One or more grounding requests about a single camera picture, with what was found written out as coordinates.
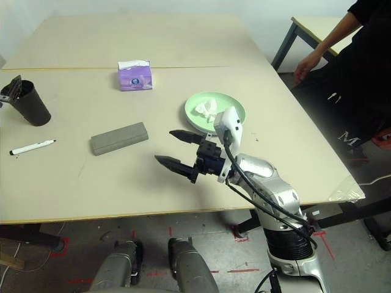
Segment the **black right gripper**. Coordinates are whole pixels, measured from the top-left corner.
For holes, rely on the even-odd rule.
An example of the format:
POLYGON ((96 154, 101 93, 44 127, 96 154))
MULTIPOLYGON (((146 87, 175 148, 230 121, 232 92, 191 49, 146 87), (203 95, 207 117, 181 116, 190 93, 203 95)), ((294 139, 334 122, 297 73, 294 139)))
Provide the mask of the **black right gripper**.
MULTIPOLYGON (((214 142, 204 140, 204 136, 191 131, 176 129, 169 134, 186 143, 199 145, 195 166, 199 173, 219 176, 224 166, 225 159, 221 157, 222 150, 214 142)), ((182 164, 179 159, 170 156, 155 155, 155 159, 170 171, 186 177, 193 184, 198 173, 194 167, 182 164)))

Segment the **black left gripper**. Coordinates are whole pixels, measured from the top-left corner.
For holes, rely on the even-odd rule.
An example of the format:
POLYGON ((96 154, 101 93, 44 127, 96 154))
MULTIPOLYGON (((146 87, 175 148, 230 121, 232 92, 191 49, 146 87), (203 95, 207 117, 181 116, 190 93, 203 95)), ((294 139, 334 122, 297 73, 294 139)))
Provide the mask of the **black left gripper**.
MULTIPOLYGON (((22 91, 22 78, 20 75, 12 79, 9 84, 9 97, 10 99, 18 99, 22 91)), ((0 96, 0 102, 8 103, 9 97, 5 95, 0 96)))

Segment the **person bare hand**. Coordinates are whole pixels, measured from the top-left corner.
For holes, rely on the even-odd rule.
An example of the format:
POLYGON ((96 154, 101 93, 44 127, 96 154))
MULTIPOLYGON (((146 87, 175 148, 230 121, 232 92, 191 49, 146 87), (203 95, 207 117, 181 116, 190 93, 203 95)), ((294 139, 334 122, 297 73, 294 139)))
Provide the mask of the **person bare hand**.
POLYGON ((313 51, 307 57, 302 59, 294 71, 295 82, 299 83, 303 81, 308 73, 319 64, 321 57, 321 53, 313 51))
POLYGON ((391 141, 390 141, 390 133, 391 130, 385 129, 381 131, 380 133, 376 134, 371 141, 378 147, 382 149, 390 149, 391 147, 391 141))

